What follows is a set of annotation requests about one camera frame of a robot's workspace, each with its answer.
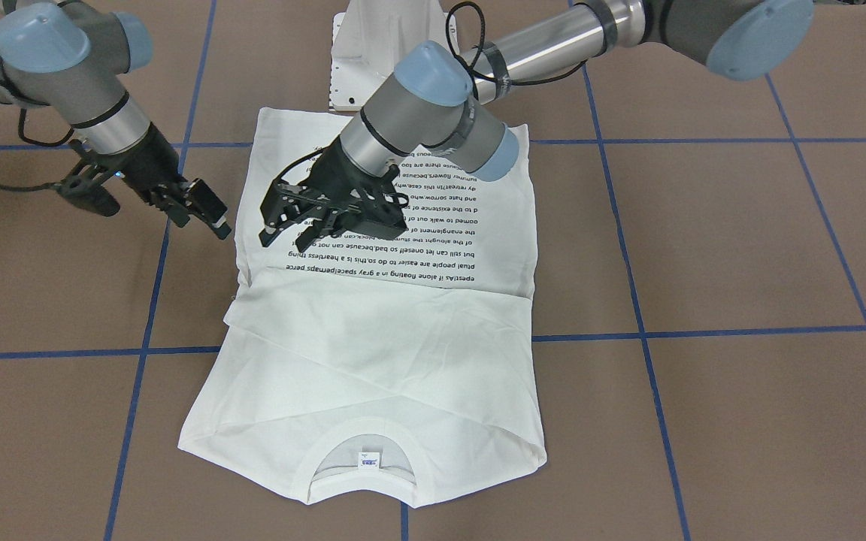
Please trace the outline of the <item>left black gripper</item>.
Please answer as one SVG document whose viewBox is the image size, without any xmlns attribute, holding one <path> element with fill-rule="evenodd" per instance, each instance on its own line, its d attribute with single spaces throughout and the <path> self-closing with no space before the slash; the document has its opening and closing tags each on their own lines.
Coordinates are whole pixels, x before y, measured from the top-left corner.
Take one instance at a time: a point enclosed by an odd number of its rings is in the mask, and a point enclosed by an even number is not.
<svg viewBox="0 0 866 541">
<path fill-rule="evenodd" d="M 384 240 L 399 237 L 408 230 L 403 215 L 408 198 L 395 191 L 399 166 L 389 162 L 382 169 L 380 176 L 361 171 L 338 140 L 293 161 L 271 183 L 271 218 L 259 233 L 262 247 L 307 219 L 312 225 L 295 240 L 300 253 L 347 231 Z"/>
</svg>

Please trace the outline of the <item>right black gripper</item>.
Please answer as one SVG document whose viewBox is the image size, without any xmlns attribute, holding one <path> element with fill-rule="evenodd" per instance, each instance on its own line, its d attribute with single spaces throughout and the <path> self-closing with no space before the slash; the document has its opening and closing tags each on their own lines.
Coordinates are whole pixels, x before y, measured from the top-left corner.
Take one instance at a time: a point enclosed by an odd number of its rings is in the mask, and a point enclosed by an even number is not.
<svg viewBox="0 0 866 541">
<path fill-rule="evenodd" d="M 155 124 L 129 150 L 99 155 L 116 161 L 111 168 L 124 175 L 125 184 L 179 228 L 188 225 L 190 216 L 195 216 L 220 240 L 232 232 L 226 219 L 227 206 L 203 179 L 188 184 L 179 174 L 179 156 Z"/>
</svg>

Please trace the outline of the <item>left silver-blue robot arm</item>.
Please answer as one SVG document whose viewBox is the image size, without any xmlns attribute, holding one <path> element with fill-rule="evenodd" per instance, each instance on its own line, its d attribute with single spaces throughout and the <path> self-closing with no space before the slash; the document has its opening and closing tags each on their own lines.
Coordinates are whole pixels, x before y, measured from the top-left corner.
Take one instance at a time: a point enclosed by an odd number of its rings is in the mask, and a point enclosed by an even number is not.
<svg viewBox="0 0 866 541">
<path fill-rule="evenodd" d="M 587 1 L 495 42 L 423 41 L 392 69 L 341 133 L 310 154 L 308 177 L 284 174 L 262 199 L 258 238 L 270 246 L 286 229 L 306 251 L 324 237 L 353 232 L 394 240 L 407 230 L 406 195 L 395 179 L 417 148 L 492 182 L 516 163 L 512 131 L 486 110 L 512 89 L 570 76 L 613 49 L 658 42 L 732 81 L 776 68 L 803 41 L 811 1 Z"/>
</svg>

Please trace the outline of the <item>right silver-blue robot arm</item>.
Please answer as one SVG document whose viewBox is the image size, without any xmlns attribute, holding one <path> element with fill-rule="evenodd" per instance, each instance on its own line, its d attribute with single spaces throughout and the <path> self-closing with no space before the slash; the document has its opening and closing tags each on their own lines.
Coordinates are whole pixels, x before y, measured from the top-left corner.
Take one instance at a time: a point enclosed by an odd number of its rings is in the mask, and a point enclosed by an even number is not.
<svg viewBox="0 0 866 541">
<path fill-rule="evenodd" d="M 135 15 L 83 1 L 0 1 L 0 11 L 0 104 L 54 107 L 70 127 L 62 142 L 79 155 L 48 189 L 113 216 L 120 206 L 104 184 L 119 177 L 178 227 L 196 218 L 220 239 L 230 234 L 226 205 L 203 180 L 183 178 L 176 150 L 120 81 L 153 54 Z"/>
</svg>

